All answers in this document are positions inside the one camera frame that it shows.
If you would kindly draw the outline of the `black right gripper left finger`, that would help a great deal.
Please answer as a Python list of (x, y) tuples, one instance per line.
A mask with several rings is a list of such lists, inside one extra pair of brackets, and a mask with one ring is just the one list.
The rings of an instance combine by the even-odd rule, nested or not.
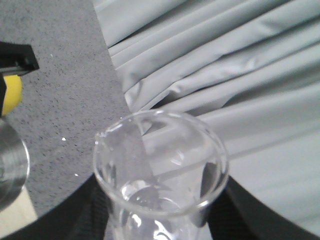
[(3, 240), (103, 240), (109, 213), (107, 198), (96, 177), (33, 223)]

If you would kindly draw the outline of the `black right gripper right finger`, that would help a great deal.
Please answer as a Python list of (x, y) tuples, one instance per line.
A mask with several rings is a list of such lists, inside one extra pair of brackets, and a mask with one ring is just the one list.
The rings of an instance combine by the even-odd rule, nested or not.
[(232, 177), (209, 208), (214, 240), (318, 240), (320, 237), (280, 216)]

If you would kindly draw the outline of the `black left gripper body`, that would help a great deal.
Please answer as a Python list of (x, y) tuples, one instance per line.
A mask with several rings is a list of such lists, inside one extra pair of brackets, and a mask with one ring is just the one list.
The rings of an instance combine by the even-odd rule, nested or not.
[(18, 75), (21, 78), (38, 69), (39, 64), (31, 45), (0, 43), (0, 74)]

